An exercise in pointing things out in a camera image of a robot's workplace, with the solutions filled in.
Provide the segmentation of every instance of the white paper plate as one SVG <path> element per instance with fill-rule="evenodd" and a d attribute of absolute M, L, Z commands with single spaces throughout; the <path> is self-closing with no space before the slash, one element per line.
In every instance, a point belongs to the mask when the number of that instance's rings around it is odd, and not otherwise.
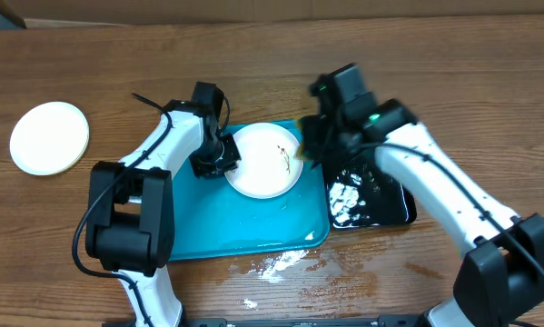
<path fill-rule="evenodd" d="M 78 162 L 89 137 L 86 117 L 74 105 L 40 104 L 17 122 L 9 140 L 9 152 L 26 173 L 60 173 Z"/>
<path fill-rule="evenodd" d="M 250 124 L 233 139 L 242 159 L 225 177 L 240 193 L 269 199 L 286 193 L 300 178 L 303 162 L 295 158 L 300 143 L 287 129 L 271 123 Z"/>

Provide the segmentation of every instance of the teal tray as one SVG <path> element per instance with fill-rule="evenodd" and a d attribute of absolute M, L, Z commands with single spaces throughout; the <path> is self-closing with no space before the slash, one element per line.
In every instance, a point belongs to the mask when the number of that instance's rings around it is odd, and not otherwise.
<path fill-rule="evenodd" d="M 300 141 L 293 121 L 273 122 Z M 231 125 L 235 133 L 244 124 Z M 321 167 L 305 163 L 293 188 L 258 200 L 226 178 L 197 179 L 187 160 L 173 179 L 174 246 L 170 261 L 267 253 L 320 245 L 330 232 Z"/>

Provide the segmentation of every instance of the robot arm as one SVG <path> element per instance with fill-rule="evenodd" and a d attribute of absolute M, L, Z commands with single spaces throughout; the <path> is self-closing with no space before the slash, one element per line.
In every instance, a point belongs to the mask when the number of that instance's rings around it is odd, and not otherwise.
<path fill-rule="evenodd" d="M 488 219 L 544 269 L 541 216 L 522 221 L 489 196 L 404 105 L 396 100 L 376 105 L 355 65 L 321 75 L 311 93 L 319 98 L 320 113 L 301 119 L 301 154 L 321 160 L 333 151 L 342 158 L 356 154 L 373 160 L 409 190 L 460 247 L 463 264 L 453 297 L 426 312 L 424 325 L 503 327 L 544 301 L 544 275 Z"/>
<path fill-rule="evenodd" d="M 105 270 L 127 276 L 137 285 L 140 298 L 124 280 L 136 321 L 125 326 L 177 327 L 183 316 L 166 263 L 173 248 L 174 214 L 172 179 L 189 159 L 197 177 L 214 178 L 234 169 L 240 160 L 231 135 L 218 127 L 223 92 L 215 84 L 197 83 L 190 102 L 172 100 L 151 135 L 120 163 L 98 163 L 92 170 L 90 203 L 125 166 L 138 160 L 165 129 L 169 133 L 104 197 L 86 229 L 86 250 L 100 259 Z M 138 203 L 140 214 L 120 213 L 115 203 Z M 146 321 L 140 304 L 149 317 Z"/>

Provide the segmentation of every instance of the brown table surface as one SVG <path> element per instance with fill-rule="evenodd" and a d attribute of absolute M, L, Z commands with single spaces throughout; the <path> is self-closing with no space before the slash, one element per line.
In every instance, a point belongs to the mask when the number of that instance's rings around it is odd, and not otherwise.
<path fill-rule="evenodd" d="M 307 85 L 349 62 L 381 100 L 412 108 L 482 187 L 544 215 L 544 15 L 0 32 L 0 326 L 133 317 L 117 281 L 82 275 L 70 256 L 93 164 L 130 153 L 157 124 L 131 92 L 166 103 L 217 83 L 232 124 L 264 122 L 313 113 Z M 84 111 L 85 157 L 67 173 L 22 173 L 10 133 L 55 100 Z M 192 318 L 370 317 L 427 310 L 451 295 L 460 268 L 421 208 L 410 228 L 332 231 L 289 254 L 173 263 L 174 292 Z M 544 303 L 522 318 L 544 326 Z"/>

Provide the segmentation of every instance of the green led light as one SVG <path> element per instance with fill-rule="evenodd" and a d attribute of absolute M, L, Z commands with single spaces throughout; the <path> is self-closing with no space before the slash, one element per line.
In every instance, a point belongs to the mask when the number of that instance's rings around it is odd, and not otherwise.
<path fill-rule="evenodd" d="M 381 118 L 381 115 L 380 114 L 371 114 L 371 116 L 369 117 L 369 119 L 371 120 L 371 122 L 376 122 L 379 120 L 379 118 Z"/>

